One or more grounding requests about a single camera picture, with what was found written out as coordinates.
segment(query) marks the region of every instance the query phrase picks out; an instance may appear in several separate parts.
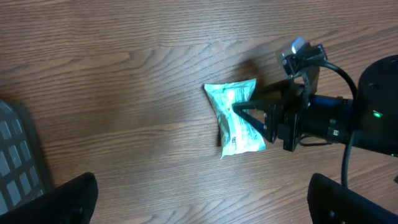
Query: wood grain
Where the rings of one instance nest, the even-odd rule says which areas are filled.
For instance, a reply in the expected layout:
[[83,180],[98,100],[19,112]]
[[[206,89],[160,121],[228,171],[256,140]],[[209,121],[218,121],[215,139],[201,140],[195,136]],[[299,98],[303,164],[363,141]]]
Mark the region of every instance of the wood grain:
[[[94,172],[92,223],[310,223],[313,173],[342,145],[220,160],[204,83],[283,79],[274,51],[302,35],[358,81],[396,54],[383,1],[0,1],[0,96],[32,114],[55,185]],[[322,70],[318,94],[349,98]],[[393,157],[354,149],[349,186],[398,213]]]

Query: green light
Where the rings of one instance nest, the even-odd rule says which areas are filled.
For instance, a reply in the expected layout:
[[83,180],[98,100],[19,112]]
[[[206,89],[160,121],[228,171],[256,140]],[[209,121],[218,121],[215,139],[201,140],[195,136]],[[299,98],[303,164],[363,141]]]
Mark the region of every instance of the green light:
[[381,118],[383,116],[383,114],[380,114],[377,111],[373,111],[373,116],[377,117],[377,118]]

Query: wooden surface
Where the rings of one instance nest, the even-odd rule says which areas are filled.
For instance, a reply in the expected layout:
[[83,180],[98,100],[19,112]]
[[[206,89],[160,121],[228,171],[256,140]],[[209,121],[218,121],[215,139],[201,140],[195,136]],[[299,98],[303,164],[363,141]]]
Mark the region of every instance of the wooden surface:
[[[283,79],[274,50],[301,35],[358,81],[398,53],[382,1],[2,0],[0,96],[31,112],[55,185],[95,173],[92,223],[310,223],[314,172],[343,146],[220,160],[204,83]],[[350,97],[322,70],[319,94]],[[396,158],[353,149],[349,186],[398,213]]]

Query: black cable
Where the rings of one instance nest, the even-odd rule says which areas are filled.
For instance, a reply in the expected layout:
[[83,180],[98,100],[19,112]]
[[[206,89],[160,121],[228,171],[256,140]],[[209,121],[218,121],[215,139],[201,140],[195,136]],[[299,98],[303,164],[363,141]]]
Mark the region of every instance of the black cable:
[[326,145],[330,145],[331,143],[329,143],[329,142],[323,142],[323,143],[302,143],[301,142],[301,140],[303,140],[303,139],[305,139],[305,138],[309,138],[309,137],[311,137],[311,136],[307,136],[307,135],[303,135],[301,138],[300,138],[300,141],[298,142],[301,146],[305,146],[305,147],[307,147],[307,146],[326,146]]
[[344,149],[343,163],[341,165],[341,185],[345,189],[348,188],[348,182],[347,182],[348,162],[349,162],[349,154],[351,153],[351,148],[353,147],[353,143],[354,143],[354,132],[351,133],[348,144]]
[[353,100],[355,101],[356,99],[356,86],[354,81],[351,79],[351,77],[340,67],[333,65],[330,62],[326,62],[326,61],[314,61],[314,62],[310,62],[312,65],[316,65],[319,67],[324,67],[324,68],[329,68],[330,70],[335,71],[337,74],[339,74],[342,78],[344,78],[344,80],[346,81],[346,83],[348,84],[352,94],[353,94]]

